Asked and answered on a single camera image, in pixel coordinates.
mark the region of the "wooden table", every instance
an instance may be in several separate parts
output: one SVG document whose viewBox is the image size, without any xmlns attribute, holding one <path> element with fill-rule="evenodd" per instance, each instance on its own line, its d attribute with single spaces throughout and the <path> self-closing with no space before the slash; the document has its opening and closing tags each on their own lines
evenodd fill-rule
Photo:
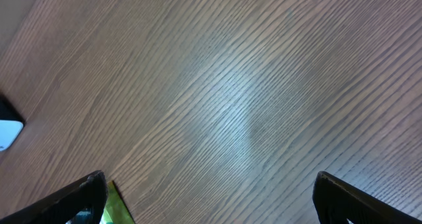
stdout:
<svg viewBox="0 0 422 224">
<path fill-rule="evenodd" d="M 422 0 L 0 0 L 0 217 L 101 169 L 137 223 L 422 217 Z"/>
</svg>

